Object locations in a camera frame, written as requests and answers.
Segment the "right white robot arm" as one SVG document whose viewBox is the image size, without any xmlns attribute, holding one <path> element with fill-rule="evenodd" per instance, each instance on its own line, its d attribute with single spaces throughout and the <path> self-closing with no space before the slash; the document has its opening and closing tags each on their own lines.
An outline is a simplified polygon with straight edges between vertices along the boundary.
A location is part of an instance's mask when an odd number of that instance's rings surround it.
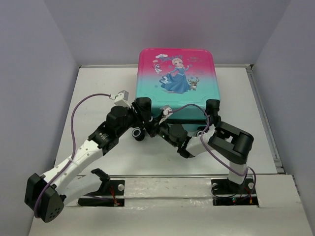
<svg viewBox="0 0 315 236">
<path fill-rule="evenodd" d="M 227 189 L 237 193 L 245 186 L 248 172 L 248 154 L 254 138 L 251 134 L 226 122 L 213 130 L 191 137 L 181 124 L 169 126 L 166 122 L 153 126 L 150 136 L 160 136 L 177 148 L 183 158 L 193 158 L 204 152 L 229 169 Z"/>
</svg>

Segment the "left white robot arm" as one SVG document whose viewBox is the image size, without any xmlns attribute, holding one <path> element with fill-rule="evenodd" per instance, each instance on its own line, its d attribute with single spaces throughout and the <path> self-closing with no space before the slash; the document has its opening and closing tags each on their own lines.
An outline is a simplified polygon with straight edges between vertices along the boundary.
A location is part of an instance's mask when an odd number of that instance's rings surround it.
<svg viewBox="0 0 315 236">
<path fill-rule="evenodd" d="M 54 220 L 64 208 L 68 195 L 63 191 L 72 180 L 113 149 L 127 130 L 142 126 L 151 116 L 148 98 L 137 98 L 130 107 L 116 105 L 80 147 L 72 142 L 70 157 L 41 175 L 32 174 L 27 180 L 24 202 L 33 210 L 35 218 L 45 223 Z"/>
</svg>

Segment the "pink and teal suitcase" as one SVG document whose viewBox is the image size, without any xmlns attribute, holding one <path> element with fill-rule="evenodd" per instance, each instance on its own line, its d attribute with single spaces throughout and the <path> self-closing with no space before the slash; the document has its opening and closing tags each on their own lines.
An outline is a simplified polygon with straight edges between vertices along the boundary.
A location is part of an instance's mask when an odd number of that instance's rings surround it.
<svg viewBox="0 0 315 236">
<path fill-rule="evenodd" d="M 189 134 L 206 127 L 208 112 L 220 109 L 220 89 L 214 59 L 205 49 L 146 48 L 140 52 L 135 97 L 150 100 L 154 118 L 164 106 L 173 111 L 168 125 L 181 124 Z"/>
</svg>

